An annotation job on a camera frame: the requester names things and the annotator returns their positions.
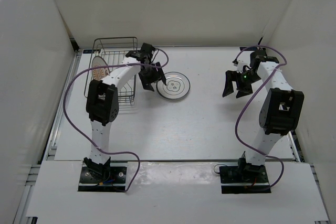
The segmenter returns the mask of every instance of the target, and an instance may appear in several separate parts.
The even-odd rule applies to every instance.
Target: white table
[[[144,161],[238,159],[245,150],[235,137],[234,125],[239,112],[250,96],[236,99],[232,94],[222,98],[225,72],[234,70],[233,59],[238,47],[176,47],[163,48],[170,56],[165,72],[185,74],[191,83],[188,96],[180,102],[169,102],[157,92],[142,89],[138,78],[135,106],[122,110],[112,123],[110,151],[133,151]],[[241,59],[249,62],[250,52]],[[165,57],[157,59],[163,64]],[[90,54],[83,54],[78,72],[88,68]],[[86,99],[83,96],[86,75],[73,87],[68,112],[73,122],[86,134],[91,133]],[[256,90],[261,84],[253,85]],[[262,90],[246,111],[239,134],[251,143],[259,128],[258,116],[266,97]],[[90,143],[66,120],[60,125],[55,160],[83,160],[89,155]],[[271,155],[293,159],[287,137],[283,137]],[[130,155],[113,156],[117,160],[134,160]]]
[[[81,161],[42,163],[28,216],[38,224],[314,224],[328,219],[309,164],[285,162],[271,194],[221,194],[215,163],[142,163],[130,191],[78,192]],[[134,174],[129,163],[127,180]],[[267,162],[271,183],[280,164]]]

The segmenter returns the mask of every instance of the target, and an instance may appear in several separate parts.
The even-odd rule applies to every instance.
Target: purple cable
[[[278,158],[278,157],[274,157],[274,156],[266,155],[265,153],[263,153],[263,152],[261,152],[260,150],[258,150],[258,149],[256,149],[256,148],[252,147],[251,145],[248,145],[248,144],[245,143],[243,140],[241,140],[241,138],[240,138],[239,135],[238,135],[238,125],[239,125],[240,119],[242,119],[243,114],[244,114],[245,111],[247,110],[248,106],[251,104],[252,100],[257,96],[257,94],[260,92],[260,90],[261,90],[261,89],[268,83],[268,81],[272,78],[272,76],[275,74],[275,72],[277,71],[277,69],[280,68],[280,67],[282,67],[282,66],[287,65],[287,60],[286,60],[286,58],[283,56],[283,54],[280,53],[280,52],[279,52],[278,50],[276,50],[275,48],[273,48],[273,47],[269,47],[269,46],[262,46],[262,45],[254,45],[254,46],[250,46],[250,47],[246,47],[246,48],[244,48],[242,51],[239,52],[239,54],[237,55],[237,57],[236,57],[235,60],[238,59],[238,57],[242,54],[243,51],[246,51],[247,49],[252,48],[252,47],[265,47],[265,48],[268,48],[268,49],[270,49],[270,50],[276,52],[278,55],[280,55],[280,56],[282,57],[282,59],[284,60],[284,62],[285,62],[285,63],[281,63],[281,64],[277,65],[277,66],[274,68],[273,72],[269,75],[269,77],[266,79],[266,81],[262,83],[262,85],[257,89],[257,91],[256,91],[256,92],[252,95],[252,97],[248,100],[248,102],[247,102],[246,105],[243,107],[242,111],[240,112],[240,114],[239,114],[239,116],[238,116],[238,119],[237,119],[237,121],[236,121],[236,125],[235,125],[235,134],[236,134],[236,137],[237,137],[238,141],[240,141],[241,144],[245,145],[246,147],[252,149],[253,151],[255,151],[255,152],[257,152],[257,153],[260,153],[260,154],[263,155],[263,156],[266,156],[266,157],[268,157],[268,158],[272,158],[272,159],[276,159],[276,160],[279,161],[280,164],[281,164],[281,173],[280,173],[279,177],[277,178],[277,180],[276,180],[272,185],[270,185],[270,186],[268,186],[268,187],[266,187],[266,188],[263,188],[263,189],[253,190],[253,191],[265,191],[265,190],[268,190],[268,189],[274,187],[274,186],[281,180],[281,178],[282,178],[282,176],[283,176],[283,172],[284,172],[284,170],[285,170],[285,165],[284,165],[283,161],[282,161],[280,158]]]
[[[135,156],[135,157],[137,158],[136,160],[138,161],[138,167],[137,167],[137,169],[136,169],[136,171],[135,171],[135,174],[134,174],[134,176],[132,177],[132,179],[131,179],[131,181],[130,181],[128,187],[126,188],[126,190],[118,190],[118,191],[121,191],[121,192],[123,192],[123,193],[126,193],[126,192],[130,189],[130,187],[131,187],[131,185],[132,185],[132,183],[133,183],[135,177],[137,176],[137,174],[138,174],[138,172],[139,172],[139,169],[140,169],[140,158],[139,158],[139,156],[138,156],[136,153],[134,153],[134,152],[106,152],[106,151],[100,149],[100,148],[97,146],[97,144],[96,144],[96,143],[95,143],[95,142],[94,142],[88,135],[86,135],[86,134],[85,134],[83,131],[81,131],[77,126],[75,126],[75,124],[74,124],[74,123],[72,122],[72,120],[69,118],[69,115],[68,115],[68,112],[67,112],[67,109],[66,109],[67,96],[68,96],[69,90],[70,90],[71,86],[73,85],[74,81],[75,81],[78,77],[80,77],[82,74],[84,74],[84,73],[86,73],[86,72],[88,72],[88,71],[94,70],[94,69],[99,69],[99,68],[117,68],[117,67],[127,67],[127,66],[145,66],[145,67],[152,67],[152,68],[163,68],[163,67],[165,67],[165,66],[168,64],[168,62],[169,62],[169,57],[168,57],[168,55],[167,55],[167,53],[166,53],[165,51],[163,51],[163,50],[161,50],[161,49],[159,49],[159,48],[157,48],[157,50],[163,52],[163,53],[165,54],[166,58],[167,58],[167,62],[166,62],[165,64],[163,64],[162,66],[160,66],[160,67],[153,66],[153,65],[150,65],[150,64],[129,63],[129,64],[122,64],[122,65],[108,65],[108,66],[98,66],[98,67],[88,68],[88,69],[85,69],[85,70],[83,70],[82,72],[78,73],[77,75],[75,75],[75,77],[70,81],[70,83],[69,83],[69,85],[68,85],[68,87],[67,87],[67,89],[65,90],[65,93],[64,93],[64,98],[63,98],[63,113],[64,113],[64,116],[66,117],[66,119],[68,120],[68,122],[70,123],[70,125],[71,125],[76,131],[78,131],[82,136],[84,136],[87,140],[89,140],[90,143],[91,143],[94,147],[96,147],[98,151],[100,151],[101,153],[104,153],[104,154],[106,154],[106,155],[131,154],[131,155],[133,155],[133,156]]]

